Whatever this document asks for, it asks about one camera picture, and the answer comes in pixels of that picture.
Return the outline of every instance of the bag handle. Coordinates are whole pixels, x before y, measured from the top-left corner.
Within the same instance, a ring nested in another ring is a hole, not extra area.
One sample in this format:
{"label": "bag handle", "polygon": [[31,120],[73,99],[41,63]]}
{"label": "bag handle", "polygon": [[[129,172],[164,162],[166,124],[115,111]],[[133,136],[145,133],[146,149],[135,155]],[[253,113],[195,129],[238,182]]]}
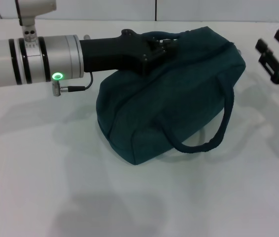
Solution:
{"label": "bag handle", "polygon": [[183,153],[198,153],[198,152],[208,152],[216,147],[218,147],[219,144],[223,141],[226,128],[233,110],[233,105],[234,105],[234,90],[232,85],[229,83],[226,78],[223,78],[222,76],[217,77],[220,89],[222,90],[224,94],[224,116],[222,123],[215,134],[215,136],[207,143],[204,143],[199,146],[195,147],[189,147],[184,144],[182,144],[174,135],[172,132],[167,120],[163,117],[160,116],[158,118],[158,123],[162,127],[162,130],[164,134],[166,135],[168,141],[172,144],[174,148],[176,148],[178,151],[183,152]]}

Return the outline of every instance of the dark green canvas bag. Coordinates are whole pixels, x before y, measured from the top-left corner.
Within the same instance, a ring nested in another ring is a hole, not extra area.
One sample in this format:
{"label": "dark green canvas bag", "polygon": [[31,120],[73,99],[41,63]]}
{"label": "dark green canvas bag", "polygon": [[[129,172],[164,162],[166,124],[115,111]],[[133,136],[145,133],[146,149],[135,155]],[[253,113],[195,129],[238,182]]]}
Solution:
{"label": "dark green canvas bag", "polygon": [[[131,164],[172,148],[198,153],[217,147],[231,116],[233,87],[245,70],[238,50],[208,27],[143,35],[177,39],[178,52],[146,77],[118,71],[101,83],[98,122],[110,145]],[[182,144],[222,109],[221,126],[209,142],[195,147]]]}

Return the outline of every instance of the white wall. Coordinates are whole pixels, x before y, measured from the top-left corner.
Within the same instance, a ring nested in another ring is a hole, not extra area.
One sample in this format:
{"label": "white wall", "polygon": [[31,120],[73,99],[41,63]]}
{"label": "white wall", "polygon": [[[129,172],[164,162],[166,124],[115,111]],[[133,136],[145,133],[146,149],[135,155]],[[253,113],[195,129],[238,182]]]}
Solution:
{"label": "white wall", "polygon": [[161,21],[279,22],[279,0],[158,0]]}
{"label": "white wall", "polygon": [[[154,20],[154,0],[57,0],[57,11],[41,19]],[[14,0],[0,0],[3,18],[17,18]]]}

